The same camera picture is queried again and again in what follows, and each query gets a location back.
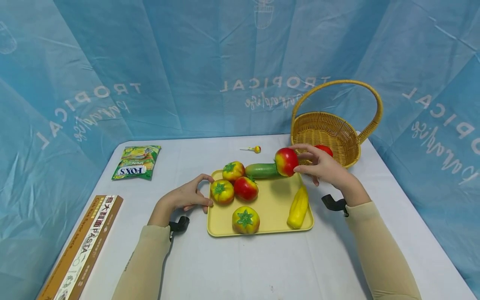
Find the lollipop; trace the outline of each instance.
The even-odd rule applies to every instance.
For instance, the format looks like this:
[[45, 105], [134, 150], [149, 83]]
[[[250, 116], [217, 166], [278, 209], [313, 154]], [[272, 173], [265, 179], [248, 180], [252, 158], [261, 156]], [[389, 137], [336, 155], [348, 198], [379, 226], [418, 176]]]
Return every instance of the lollipop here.
[[262, 149], [260, 148], [260, 146], [255, 146], [253, 148], [251, 147], [248, 147], [248, 148], [240, 148], [240, 150], [248, 150], [248, 151], [254, 151], [255, 153], [260, 153], [262, 151]]

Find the beige sleeve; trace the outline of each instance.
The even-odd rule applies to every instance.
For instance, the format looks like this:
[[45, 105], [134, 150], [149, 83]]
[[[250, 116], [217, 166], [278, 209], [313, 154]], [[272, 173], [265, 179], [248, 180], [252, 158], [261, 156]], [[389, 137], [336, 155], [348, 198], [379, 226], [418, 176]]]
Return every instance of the beige sleeve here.
[[163, 261], [170, 250], [170, 226], [144, 226], [112, 300], [157, 300]]
[[360, 263], [375, 300], [419, 300], [410, 267], [373, 202], [347, 206], [348, 227], [357, 242]]

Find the blue backdrop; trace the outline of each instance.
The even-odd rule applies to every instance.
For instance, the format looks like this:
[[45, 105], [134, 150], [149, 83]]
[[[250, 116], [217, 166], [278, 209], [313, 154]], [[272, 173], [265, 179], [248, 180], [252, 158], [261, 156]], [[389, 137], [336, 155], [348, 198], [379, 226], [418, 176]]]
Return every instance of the blue backdrop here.
[[[39, 292], [118, 144], [289, 133], [303, 93], [351, 78], [382, 95], [371, 141], [479, 297], [479, 7], [0, 0], [2, 294]], [[334, 86], [301, 112], [361, 129], [374, 105]]]

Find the black clamp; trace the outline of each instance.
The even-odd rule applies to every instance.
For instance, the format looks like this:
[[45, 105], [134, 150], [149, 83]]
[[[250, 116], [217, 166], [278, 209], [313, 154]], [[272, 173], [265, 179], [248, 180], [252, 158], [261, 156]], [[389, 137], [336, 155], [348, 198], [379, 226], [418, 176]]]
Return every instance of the black clamp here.
[[181, 216], [180, 220], [176, 222], [169, 222], [168, 225], [170, 226], [170, 240], [172, 240], [174, 232], [185, 232], [188, 228], [188, 224], [190, 223], [190, 219], [186, 216]]
[[322, 197], [322, 201], [325, 204], [326, 208], [328, 208], [329, 210], [333, 210], [335, 212], [339, 212], [343, 210], [343, 215], [345, 217], [348, 216], [348, 212], [346, 208], [347, 202], [345, 201], [345, 199], [340, 199], [338, 201], [335, 201], [333, 200], [332, 195], [328, 194]]

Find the yellow corn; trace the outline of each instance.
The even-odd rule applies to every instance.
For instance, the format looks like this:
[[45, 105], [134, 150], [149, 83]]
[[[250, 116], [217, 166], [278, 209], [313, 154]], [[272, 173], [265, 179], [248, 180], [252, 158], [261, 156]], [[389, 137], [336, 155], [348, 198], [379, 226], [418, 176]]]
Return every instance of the yellow corn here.
[[290, 207], [290, 214], [288, 215], [287, 224], [293, 229], [300, 229], [307, 214], [308, 209], [308, 192], [305, 185], [301, 185], [295, 198], [293, 199], [292, 206]]

